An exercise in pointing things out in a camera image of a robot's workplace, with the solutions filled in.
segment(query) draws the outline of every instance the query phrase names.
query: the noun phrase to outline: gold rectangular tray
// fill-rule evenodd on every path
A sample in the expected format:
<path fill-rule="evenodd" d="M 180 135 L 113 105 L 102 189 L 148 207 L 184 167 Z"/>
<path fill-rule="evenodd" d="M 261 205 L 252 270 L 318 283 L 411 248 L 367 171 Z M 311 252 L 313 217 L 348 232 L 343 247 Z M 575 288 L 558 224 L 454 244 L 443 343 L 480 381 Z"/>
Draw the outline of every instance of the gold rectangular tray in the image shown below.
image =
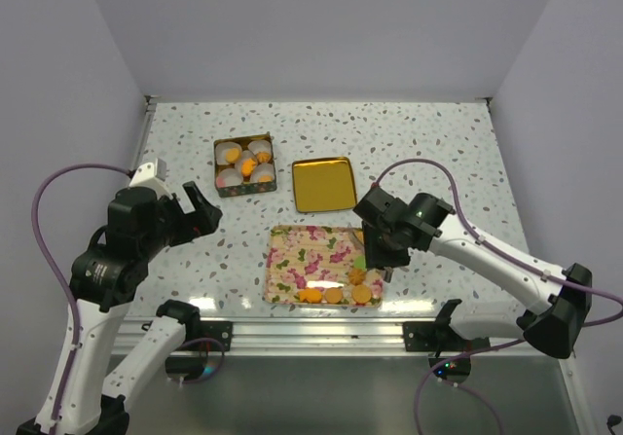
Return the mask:
<path fill-rule="evenodd" d="M 345 157 L 292 163 L 292 187 L 301 213 L 351 209 L 357 204 L 352 167 Z"/>

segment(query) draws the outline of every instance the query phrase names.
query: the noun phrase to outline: green object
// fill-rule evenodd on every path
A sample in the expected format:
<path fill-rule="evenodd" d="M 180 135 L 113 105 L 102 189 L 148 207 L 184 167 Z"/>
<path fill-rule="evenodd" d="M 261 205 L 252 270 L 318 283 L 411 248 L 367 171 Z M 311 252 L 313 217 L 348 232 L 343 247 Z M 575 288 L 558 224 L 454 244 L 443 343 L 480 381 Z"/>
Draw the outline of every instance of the green object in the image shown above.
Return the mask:
<path fill-rule="evenodd" d="M 354 259 L 354 263 L 352 264 L 355 268 L 359 268 L 360 270 L 366 271 L 366 257 L 365 255 L 360 255 Z"/>

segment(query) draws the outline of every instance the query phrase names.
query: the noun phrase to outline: floral placemat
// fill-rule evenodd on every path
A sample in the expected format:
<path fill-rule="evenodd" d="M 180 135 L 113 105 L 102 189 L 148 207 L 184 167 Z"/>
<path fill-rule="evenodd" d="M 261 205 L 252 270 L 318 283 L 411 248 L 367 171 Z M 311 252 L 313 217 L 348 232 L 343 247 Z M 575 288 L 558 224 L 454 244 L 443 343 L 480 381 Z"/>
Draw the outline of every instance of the floral placemat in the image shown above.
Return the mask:
<path fill-rule="evenodd" d="M 383 295 L 383 272 L 366 271 L 364 252 L 352 239 L 361 230 L 325 226 L 275 226 L 266 262 L 264 299 L 273 304 L 377 307 Z M 369 289 L 370 299 L 360 304 Z M 335 301 L 327 290 L 340 289 Z"/>

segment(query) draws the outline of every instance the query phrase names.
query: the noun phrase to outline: table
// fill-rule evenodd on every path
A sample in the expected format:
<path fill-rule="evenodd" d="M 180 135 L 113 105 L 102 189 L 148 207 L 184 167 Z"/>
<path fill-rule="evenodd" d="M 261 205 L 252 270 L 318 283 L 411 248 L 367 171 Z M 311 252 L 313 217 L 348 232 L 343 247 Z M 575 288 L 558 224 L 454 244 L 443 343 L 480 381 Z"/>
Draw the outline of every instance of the table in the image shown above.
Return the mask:
<path fill-rule="evenodd" d="M 277 191 L 219 199 L 213 185 L 213 140 L 267 131 L 274 138 Z M 415 156 L 434 159 L 456 177 L 463 208 L 472 222 L 527 249 L 484 102 L 158 103 L 143 161 L 155 157 L 166 161 L 167 185 L 180 194 L 185 209 L 191 206 L 181 185 L 193 180 L 224 216 L 214 235 L 167 249 L 150 264 L 150 275 L 139 287 L 129 316 L 137 320 L 151 317 L 159 304 L 176 299 L 199 307 L 204 318 L 290 323 L 298 330 L 291 333 L 300 334 L 301 323 L 309 318 L 314 327 L 320 319 L 320 323 L 340 326 L 396 324 L 407 318 L 432 318 L 452 298 L 514 302 L 499 287 L 463 266 L 421 252 L 413 255 L 408 268 L 394 273 L 379 308 L 264 302 L 272 226 L 359 223 L 351 211 L 301 214 L 294 206 L 292 162 L 334 156 L 350 158 L 360 196 L 389 164 Z M 443 173 L 422 164 L 396 168 L 384 180 L 384 189 L 406 200 L 420 191 L 451 199 Z"/>

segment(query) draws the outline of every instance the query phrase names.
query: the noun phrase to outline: box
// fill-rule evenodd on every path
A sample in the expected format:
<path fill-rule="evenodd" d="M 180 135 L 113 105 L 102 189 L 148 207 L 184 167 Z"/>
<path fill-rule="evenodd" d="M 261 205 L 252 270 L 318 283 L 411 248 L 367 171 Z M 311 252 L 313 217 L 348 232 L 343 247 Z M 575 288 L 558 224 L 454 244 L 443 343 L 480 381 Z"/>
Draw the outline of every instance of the box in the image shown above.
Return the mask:
<path fill-rule="evenodd" d="M 244 177 L 240 185 L 235 185 L 231 187 L 219 187 L 217 183 L 219 173 L 221 173 L 225 169 L 235 168 L 236 165 L 234 163 L 220 164 L 220 165 L 217 163 L 217 158 L 216 158 L 217 145 L 220 145 L 221 143 L 226 143 L 226 142 L 233 142 L 233 143 L 237 143 L 238 145 L 240 145 L 242 147 L 242 151 L 245 151 L 248 149 L 248 145 L 251 142 L 258 141 L 258 140 L 265 140 L 270 145 L 271 158 L 269 159 L 267 163 L 273 166 L 274 174 L 275 174 L 274 179 L 270 182 L 252 183 L 250 180 L 251 177 Z M 215 140 L 213 152 L 214 152 L 214 156 L 213 156 L 214 158 L 214 187 L 216 188 L 216 191 L 218 192 L 219 197 L 221 198 L 238 197 L 240 195 L 261 194 L 265 192 L 274 192 L 276 190 L 277 184 L 276 184 L 275 151 L 273 147 L 273 139 L 271 138 L 271 135 L 269 133 L 264 133 L 261 135 L 240 136 L 236 138 L 224 138 L 221 140 Z"/>

